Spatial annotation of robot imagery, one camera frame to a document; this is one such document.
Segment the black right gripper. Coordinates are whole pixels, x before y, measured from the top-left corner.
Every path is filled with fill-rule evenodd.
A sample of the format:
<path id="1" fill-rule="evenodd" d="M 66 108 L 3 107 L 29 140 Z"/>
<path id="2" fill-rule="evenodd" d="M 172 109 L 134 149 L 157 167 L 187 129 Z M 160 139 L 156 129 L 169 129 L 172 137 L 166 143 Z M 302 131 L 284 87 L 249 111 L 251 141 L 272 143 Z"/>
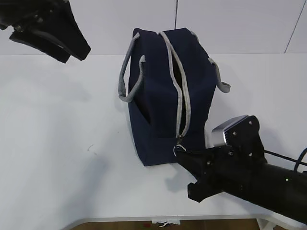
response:
<path id="1" fill-rule="evenodd" d="M 221 192 L 243 191 L 254 168 L 266 162 L 259 130 L 258 119 L 248 115 L 226 132 L 227 145 L 201 150 L 176 146 L 178 164 L 197 180 L 188 185 L 188 197 L 201 202 Z"/>

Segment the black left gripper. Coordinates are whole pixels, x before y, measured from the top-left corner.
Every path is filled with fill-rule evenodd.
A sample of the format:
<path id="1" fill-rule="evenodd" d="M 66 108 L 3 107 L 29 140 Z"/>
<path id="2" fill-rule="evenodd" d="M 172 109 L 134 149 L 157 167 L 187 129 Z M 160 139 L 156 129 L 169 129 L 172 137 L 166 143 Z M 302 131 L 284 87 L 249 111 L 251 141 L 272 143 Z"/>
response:
<path id="1" fill-rule="evenodd" d="M 73 56 L 84 60 L 91 48 L 81 33 L 68 0 L 2 0 L 0 29 L 17 27 L 23 21 L 39 18 L 35 31 L 15 30 L 13 42 L 32 47 L 55 60 L 66 63 Z"/>

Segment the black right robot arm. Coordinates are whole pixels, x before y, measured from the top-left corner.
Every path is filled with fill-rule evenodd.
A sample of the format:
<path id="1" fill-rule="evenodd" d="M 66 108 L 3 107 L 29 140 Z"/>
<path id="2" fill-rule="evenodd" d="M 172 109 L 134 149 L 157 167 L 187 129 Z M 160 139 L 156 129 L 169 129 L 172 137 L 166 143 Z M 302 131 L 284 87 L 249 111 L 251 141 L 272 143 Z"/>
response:
<path id="1" fill-rule="evenodd" d="M 178 163 L 196 182 L 188 184 L 188 197 L 201 202 L 225 192 L 301 223 L 307 221 L 307 174 L 269 164 L 253 115 L 231 118 L 212 130 L 214 146 L 190 150 L 177 144 Z"/>

